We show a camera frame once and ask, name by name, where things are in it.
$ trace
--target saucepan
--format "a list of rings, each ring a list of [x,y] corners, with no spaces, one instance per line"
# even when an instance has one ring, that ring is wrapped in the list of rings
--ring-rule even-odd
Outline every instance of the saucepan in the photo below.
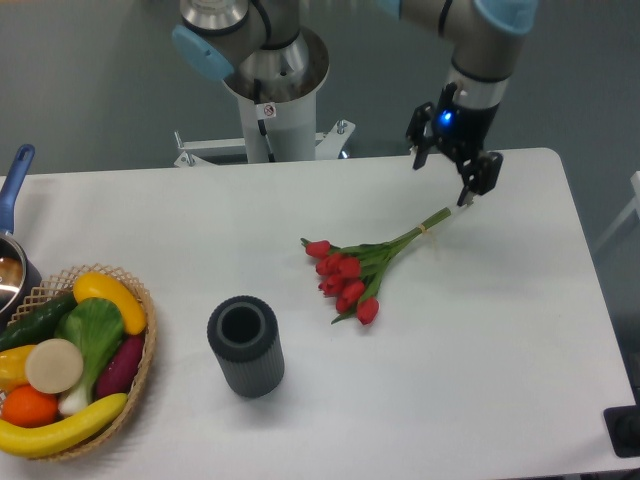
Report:
[[[12,237],[16,198],[35,153],[32,145],[18,149],[0,190],[0,333],[24,297],[41,280],[24,249]]]

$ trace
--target light blue joint cap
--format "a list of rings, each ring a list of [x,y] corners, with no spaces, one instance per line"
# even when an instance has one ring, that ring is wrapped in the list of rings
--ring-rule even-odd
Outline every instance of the light blue joint cap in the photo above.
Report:
[[[233,73],[233,65],[215,47],[185,26],[176,26],[171,38],[182,58],[209,80],[219,81]]]
[[[402,0],[377,0],[378,6],[396,20],[400,20],[400,4]]]
[[[512,35],[526,35],[533,27],[538,0],[473,0],[493,26]]]

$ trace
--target banana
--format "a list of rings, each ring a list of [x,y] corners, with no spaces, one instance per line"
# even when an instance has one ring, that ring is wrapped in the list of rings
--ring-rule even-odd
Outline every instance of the banana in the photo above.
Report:
[[[22,428],[0,420],[0,450],[27,458],[46,457],[86,440],[120,415],[125,393],[115,393],[51,425]]]

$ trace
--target tulip bouquet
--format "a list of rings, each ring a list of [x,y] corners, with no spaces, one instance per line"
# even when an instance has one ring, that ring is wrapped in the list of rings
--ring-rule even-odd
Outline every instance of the tulip bouquet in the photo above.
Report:
[[[443,208],[417,227],[389,242],[336,247],[328,240],[310,242],[302,238],[307,255],[316,258],[316,272],[323,277],[318,289],[324,295],[335,296],[338,316],[331,322],[340,322],[356,316],[368,325],[378,314],[377,300],[382,277],[391,260],[416,237],[451,215],[451,208]]]

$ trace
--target woven basket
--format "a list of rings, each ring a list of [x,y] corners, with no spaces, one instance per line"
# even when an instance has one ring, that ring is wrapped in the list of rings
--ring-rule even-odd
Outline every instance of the woven basket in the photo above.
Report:
[[[109,426],[93,437],[67,450],[54,455],[40,457],[37,458],[37,460],[62,461],[84,455],[85,453],[98,448],[104,442],[109,440],[118,430],[120,430],[124,422],[131,416],[131,412],[138,403],[140,394],[147,379],[147,374],[149,373],[153,354],[156,349],[156,316],[149,291],[144,288],[144,285],[137,278],[123,269],[102,266],[99,264],[93,266],[82,265],[81,267],[73,267],[70,270],[63,270],[59,274],[49,277],[47,280],[43,280],[42,283],[40,283],[40,286],[33,288],[33,290],[31,290],[31,295],[24,299],[22,305],[18,307],[16,313],[11,317],[10,323],[19,322],[35,307],[42,305],[46,301],[63,292],[71,291],[76,279],[83,273],[90,271],[104,273],[119,280],[142,305],[147,317],[147,328],[145,330],[142,360],[140,360],[140,364],[138,365],[138,373],[133,380],[124,410]],[[4,392],[0,391],[0,407],[2,406],[5,397],[6,395]]]

